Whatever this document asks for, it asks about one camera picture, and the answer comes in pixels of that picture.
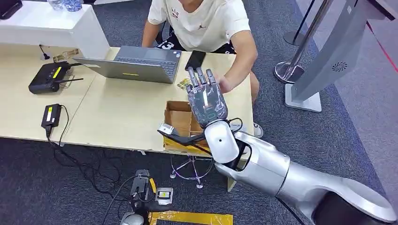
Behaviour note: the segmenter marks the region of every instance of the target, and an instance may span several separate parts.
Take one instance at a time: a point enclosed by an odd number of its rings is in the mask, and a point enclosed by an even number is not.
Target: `wooden desk surface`
[[[68,49],[52,50],[52,55],[55,55]],[[45,106],[65,105],[72,119],[96,75],[83,67],[76,67],[75,78],[84,80],[72,82],[68,88],[55,93],[34,95],[29,92],[28,85],[43,64],[52,62],[41,61],[41,55],[38,46],[0,45],[0,137],[46,141],[46,132],[40,126]],[[63,110],[51,140],[59,140],[66,121]]]
[[[111,48],[112,60],[119,48]],[[183,52],[173,84],[94,78],[63,141],[100,147],[164,151],[163,138],[157,128],[164,121],[168,100],[188,101],[186,91],[177,87],[188,76],[184,70],[190,52]],[[208,53],[202,68],[225,74],[235,55]],[[88,74],[89,69],[82,69]],[[253,113],[250,80],[247,77],[225,96],[229,118],[240,117],[253,134]]]

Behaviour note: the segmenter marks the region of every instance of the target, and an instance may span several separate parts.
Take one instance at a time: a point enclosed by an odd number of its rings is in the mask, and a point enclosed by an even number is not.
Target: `logo on t-shirt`
[[[200,30],[200,29],[204,29],[204,28],[206,28],[206,27],[202,27],[202,24],[201,24],[201,25],[199,25],[199,28],[198,28],[198,30]]]
[[[171,16],[178,20],[178,12],[175,8],[171,8]]]

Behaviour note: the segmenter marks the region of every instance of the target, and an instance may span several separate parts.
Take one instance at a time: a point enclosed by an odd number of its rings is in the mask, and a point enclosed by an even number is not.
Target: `silver robotic arm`
[[[220,173],[290,203],[312,224],[373,225],[397,220],[390,203],[367,186],[294,163],[268,142],[244,132],[233,133],[213,74],[207,70],[207,81],[201,69],[197,71],[199,82],[189,69],[188,98]],[[238,168],[245,148],[250,149],[250,157]]]

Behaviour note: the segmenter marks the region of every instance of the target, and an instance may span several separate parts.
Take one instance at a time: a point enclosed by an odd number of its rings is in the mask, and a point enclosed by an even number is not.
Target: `man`
[[[152,47],[160,24],[166,20],[174,31],[158,48],[236,54],[232,67],[219,79],[220,88],[227,93],[250,74],[254,103],[259,92],[259,81],[252,72],[257,49],[242,0],[152,0],[143,47]],[[254,134],[263,135],[257,124]]]

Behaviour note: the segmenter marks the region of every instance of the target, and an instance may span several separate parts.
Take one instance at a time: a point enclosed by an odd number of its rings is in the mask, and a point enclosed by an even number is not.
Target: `robot finger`
[[[203,75],[202,68],[198,67],[196,68],[196,72],[198,72],[198,78],[201,84],[207,84],[207,80],[205,76]]]
[[[196,79],[195,72],[193,71],[192,67],[188,67],[188,73],[189,73],[189,77],[191,79],[193,87],[198,87],[199,83],[198,83],[198,80]]]
[[[192,89],[193,89],[192,84],[188,84],[188,85],[186,86],[186,90],[187,90],[188,93],[191,93],[191,92],[192,92]]]
[[[207,69],[207,70],[206,70],[206,73],[207,73],[207,77],[209,78],[210,84],[215,84],[216,81],[215,81],[214,75],[213,75],[213,73],[211,72],[211,70],[210,70],[210,69]]]

